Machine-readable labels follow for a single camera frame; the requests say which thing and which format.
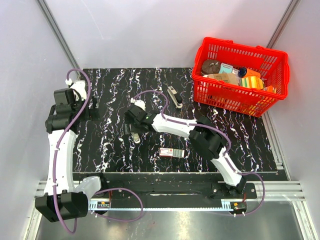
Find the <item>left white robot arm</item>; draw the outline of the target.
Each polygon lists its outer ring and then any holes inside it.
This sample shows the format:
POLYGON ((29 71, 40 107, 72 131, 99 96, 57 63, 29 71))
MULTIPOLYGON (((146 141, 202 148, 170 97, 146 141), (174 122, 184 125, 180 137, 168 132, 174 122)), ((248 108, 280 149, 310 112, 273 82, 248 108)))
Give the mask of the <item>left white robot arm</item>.
POLYGON ((78 185, 73 179, 73 150, 77 126, 81 121, 96 120, 96 109, 88 107, 88 90, 84 86, 70 86, 53 93, 45 121, 50 156, 44 195, 35 199, 35 208, 50 222, 85 217, 90 199, 107 195, 108 185, 100 175, 86 177, 78 185))

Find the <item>beige stapler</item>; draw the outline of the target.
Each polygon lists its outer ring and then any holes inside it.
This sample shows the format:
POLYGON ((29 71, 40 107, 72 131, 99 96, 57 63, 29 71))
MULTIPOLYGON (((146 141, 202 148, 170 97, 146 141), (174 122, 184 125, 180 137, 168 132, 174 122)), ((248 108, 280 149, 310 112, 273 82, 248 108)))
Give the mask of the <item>beige stapler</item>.
POLYGON ((131 135, 135 144, 139 144, 141 142, 141 139, 138 133, 132 133, 131 135))

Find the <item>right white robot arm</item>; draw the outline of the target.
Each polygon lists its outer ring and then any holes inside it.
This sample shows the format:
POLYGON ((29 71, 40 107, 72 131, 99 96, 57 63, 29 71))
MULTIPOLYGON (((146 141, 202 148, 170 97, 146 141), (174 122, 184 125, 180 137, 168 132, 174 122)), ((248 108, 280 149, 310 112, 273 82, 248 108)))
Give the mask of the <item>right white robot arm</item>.
POLYGON ((191 120, 158 112, 148 113, 132 104, 124 114, 124 122, 131 133, 167 133, 188 139, 195 152, 218 169, 231 197, 239 198, 245 193, 247 180, 228 154, 231 141, 213 127, 208 118, 202 116, 191 120))

